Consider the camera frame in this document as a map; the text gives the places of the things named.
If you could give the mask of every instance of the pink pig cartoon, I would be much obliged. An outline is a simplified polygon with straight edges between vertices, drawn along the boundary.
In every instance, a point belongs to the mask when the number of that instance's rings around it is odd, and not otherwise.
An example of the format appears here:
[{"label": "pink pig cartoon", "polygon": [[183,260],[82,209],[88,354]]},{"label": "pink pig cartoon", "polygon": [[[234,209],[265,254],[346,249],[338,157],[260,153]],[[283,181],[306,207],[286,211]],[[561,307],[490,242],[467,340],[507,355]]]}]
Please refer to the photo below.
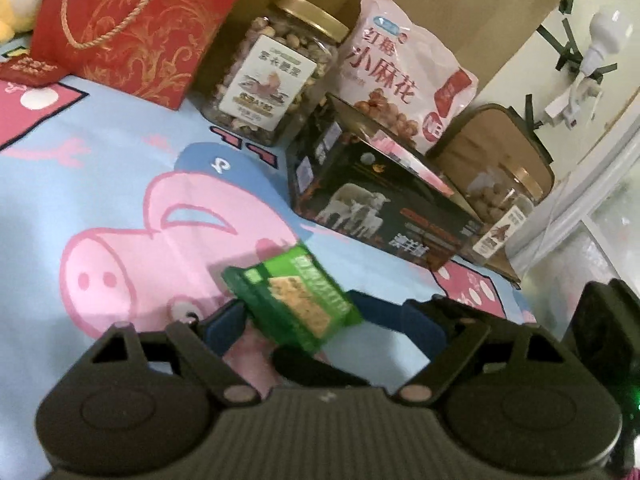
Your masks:
[{"label": "pink pig cartoon", "polygon": [[[178,209],[206,212],[220,225],[170,221]],[[146,190],[144,229],[94,228],[69,240],[60,291],[73,322],[98,337],[115,321],[162,330],[196,313],[201,319],[230,297],[220,278],[281,253],[296,235],[251,193],[203,173],[165,173]]]}]

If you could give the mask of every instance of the glass jar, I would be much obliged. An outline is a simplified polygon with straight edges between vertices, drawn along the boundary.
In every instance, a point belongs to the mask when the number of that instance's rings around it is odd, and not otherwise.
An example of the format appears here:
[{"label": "glass jar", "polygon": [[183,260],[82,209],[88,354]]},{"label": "glass jar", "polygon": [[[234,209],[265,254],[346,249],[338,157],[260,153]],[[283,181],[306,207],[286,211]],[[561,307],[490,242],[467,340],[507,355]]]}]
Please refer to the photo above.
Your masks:
[{"label": "glass jar", "polygon": [[271,0],[238,45],[224,79],[201,108],[211,122],[272,146],[337,60],[349,29],[306,0]]},{"label": "glass jar", "polygon": [[535,179],[510,158],[479,173],[465,199],[484,227],[470,238],[462,256],[484,265],[522,227],[543,195]]}]

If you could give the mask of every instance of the light blue bedsheet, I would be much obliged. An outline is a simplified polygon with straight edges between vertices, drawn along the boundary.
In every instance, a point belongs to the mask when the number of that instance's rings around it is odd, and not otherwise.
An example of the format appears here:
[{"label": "light blue bedsheet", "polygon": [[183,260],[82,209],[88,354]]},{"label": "light blue bedsheet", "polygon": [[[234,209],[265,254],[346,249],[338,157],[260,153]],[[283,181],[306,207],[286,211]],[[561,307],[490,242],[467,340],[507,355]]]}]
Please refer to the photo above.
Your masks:
[{"label": "light blue bedsheet", "polygon": [[[94,336],[117,319],[156,330],[186,310],[212,312],[227,295],[209,273],[228,264],[298,238],[345,289],[396,303],[443,292],[429,271],[296,216],[280,149],[270,150],[276,170],[222,142],[190,102],[172,112],[64,82],[89,96],[0,152],[0,479],[47,471],[34,414]],[[511,285],[480,272],[522,322]],[[324,352],[389,389],[427,363],[404,336],[369,324]],[[245,357],[232,364],[259,365]]]}]

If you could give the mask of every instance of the light bulb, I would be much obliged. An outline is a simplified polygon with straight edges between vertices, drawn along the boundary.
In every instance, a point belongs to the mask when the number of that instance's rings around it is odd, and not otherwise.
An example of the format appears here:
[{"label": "light bulb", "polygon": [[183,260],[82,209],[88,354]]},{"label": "light bulb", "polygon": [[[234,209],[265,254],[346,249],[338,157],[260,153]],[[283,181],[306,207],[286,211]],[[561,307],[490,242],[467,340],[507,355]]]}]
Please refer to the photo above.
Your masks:
[{"label": "light bulb", "polygon": [[625,47],[633,31],[633,23],[619,9],[602,7],[591,19],[591,44],[584,54],[580,72],[590,76],[604,64],[605,57],[617,54]]}]

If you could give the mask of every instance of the pink fabric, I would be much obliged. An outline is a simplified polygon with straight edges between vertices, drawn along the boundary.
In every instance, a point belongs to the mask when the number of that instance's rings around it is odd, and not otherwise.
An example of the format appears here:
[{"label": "pink fabric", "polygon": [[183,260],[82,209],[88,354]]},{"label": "pink fabric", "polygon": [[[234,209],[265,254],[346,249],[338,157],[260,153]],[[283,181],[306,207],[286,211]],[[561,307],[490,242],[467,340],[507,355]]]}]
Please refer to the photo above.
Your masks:
[{"label": "pink fabric", "polygon": [[161,152],[168,153],[169,155],[176,155],[174,149],[171,147],[169,143],[169,139],[162,135],[149,135],[143,137],[142,142],[148,144],[149,146],[153,146],[157,148]]},{"label": "pink fabric", "polygon": [[25,150],[11,146],[2,150],[0,155],[20,160],[52,160],[67,168],[82,168],[84,162],[81,158],[77,158],[78,155],[90,153],[91,150],[85,145],[84,140],[73,137],[49,150]]},{"label": "pink fabric", "polygon": [[0,146],[20,137],[45,118],[73,103],[82,93],[59,84],[28,88],[0,81]]},{"label": "pink fabric", "polygon": [[494,316],[506,317],[491,278],[454,261],[444,264],[433,273],[433,277],[447,293],[448,298]]},{"label": "pink fabric", "polygon": [[[170,220],[178,209],[207,212],[220,225]],[[63,251],[63,302],[71,319],[92,337],[118,320],[154,331],[189,311],[201,319],[209,316],[231,297],[220,278],[225,267],[255,265],[297,242],[267,204],[203,173],[155,178],[146,190],[142,217],[142,229],[88,229],[72,237]],[[280,382],[268,362],[272,349],[249,326],[225,359],[266,394]]]}]

